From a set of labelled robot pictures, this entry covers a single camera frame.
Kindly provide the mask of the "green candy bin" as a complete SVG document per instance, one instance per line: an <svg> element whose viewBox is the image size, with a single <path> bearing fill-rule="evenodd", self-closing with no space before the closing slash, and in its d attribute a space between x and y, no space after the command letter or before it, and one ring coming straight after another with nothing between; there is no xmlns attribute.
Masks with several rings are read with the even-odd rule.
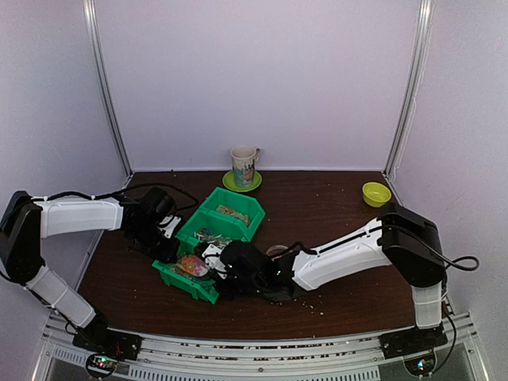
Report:
<svg viewBox="0 0 508 381"><path fill-rule="evenodd" d="M245 238L251 241L266 217L266 212L256 198L216 187L198 208L214 217L224 217L241 228Z"/></svg>
<svg viewBox="0 0 508 381"><path fill-rule="evenodd" d="M219 293L215 289L214 279L211 277L211 270L202 278L196 278L188 275L177 266L177 261L187 255L189 252L182 252L177 255L175 263L164 264L155 260L152 266L159 272L164 284L168 287L176 287L181 291L188 293L194 300L202 300L214 305L218 298Z"/></svg>
<svg viewBox="0 0 508 381"><path fill-rule="evenodd" d="M251 241L260 223L256 218L246 225L238 218L198 210L176 235L180 242L178 256L194 254L194 248L201 243L224 248L230 241Z"/></svg>

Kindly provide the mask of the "silver metal scoop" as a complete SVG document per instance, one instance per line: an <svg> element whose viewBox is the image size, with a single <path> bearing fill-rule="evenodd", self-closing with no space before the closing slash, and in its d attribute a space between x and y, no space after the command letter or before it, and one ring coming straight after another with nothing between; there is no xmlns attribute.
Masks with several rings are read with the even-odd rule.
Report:
<svg viewBox="0 0 508 381"><path fill-rule="evenodd" d="M210 270L199 257L194 255L183 256L176 264L182 271L196 278L205 277Z"/></svg>

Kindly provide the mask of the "clear plastic round container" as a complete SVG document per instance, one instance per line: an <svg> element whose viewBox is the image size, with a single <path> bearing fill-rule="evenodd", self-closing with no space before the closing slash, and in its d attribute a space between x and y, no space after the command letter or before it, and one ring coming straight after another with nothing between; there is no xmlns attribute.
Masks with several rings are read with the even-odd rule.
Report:
<svg viewBox="0 0 508 381"><path fill-rule="evenodd" d="M287 246L277 244L277 245L271 246L266 251L266 255L269 256L269 257L278 256L281 253L283 253L285 250L287 250Z"/></svg>

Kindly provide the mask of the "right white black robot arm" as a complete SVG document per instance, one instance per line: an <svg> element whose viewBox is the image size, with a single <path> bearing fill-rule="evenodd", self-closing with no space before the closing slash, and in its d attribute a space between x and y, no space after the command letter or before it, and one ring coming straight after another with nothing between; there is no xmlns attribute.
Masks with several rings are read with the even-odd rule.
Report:
<svg viewBox="0 0 508 381"><path fill-rule="evenodd" d="M475 271L479 260L464 266L441 248L438 228L429 219L388 203L365 226L315 248L296 242L270 257L247 241L224 248L212 244L201 255L217 284L233 294L254 294L284 302L336 279L375 267L393 266L410 285L415 327L407 344L421 351L437 338L448 267Z"/></svg>

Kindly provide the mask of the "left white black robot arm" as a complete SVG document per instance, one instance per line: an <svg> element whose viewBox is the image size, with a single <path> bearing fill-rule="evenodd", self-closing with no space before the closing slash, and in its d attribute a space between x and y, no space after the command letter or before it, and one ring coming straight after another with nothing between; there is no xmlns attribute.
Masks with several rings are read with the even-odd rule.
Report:
<svg viewBox="0 0 508 381"><path fill-rule="evenodd" d="M1 220L1 263L7 281L41 298L74 326L96 352L114 346L102 313L53 271L42 254L44 241L92 233L121 232L142 254L164 264L175 261L182 224L175 201L161 187L140 198L124 190L88 195L66 191L35 197L17 191Z"/></svg>

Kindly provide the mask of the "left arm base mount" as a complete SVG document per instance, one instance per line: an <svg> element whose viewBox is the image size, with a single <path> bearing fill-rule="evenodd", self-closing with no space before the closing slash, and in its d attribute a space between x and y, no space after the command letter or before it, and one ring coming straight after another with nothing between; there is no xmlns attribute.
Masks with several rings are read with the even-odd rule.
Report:
<svg viewBox="0 0 508 381"><path fill-rule="evenodd" d="M114 360L136 360L142 337L112 329L78 329L72 344L77 348L105 355Z"/></svg>

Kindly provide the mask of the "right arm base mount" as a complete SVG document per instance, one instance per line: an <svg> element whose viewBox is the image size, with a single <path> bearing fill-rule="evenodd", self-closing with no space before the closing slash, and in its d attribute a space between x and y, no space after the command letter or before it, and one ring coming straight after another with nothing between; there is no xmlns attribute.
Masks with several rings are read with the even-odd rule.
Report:
<svg viewBox="0 0 508 381"><path fill-rule="evenodd" d="M413 327L379 336L379 343L385 360L429 351L448 343L442 325L433 329Z"/></svg>

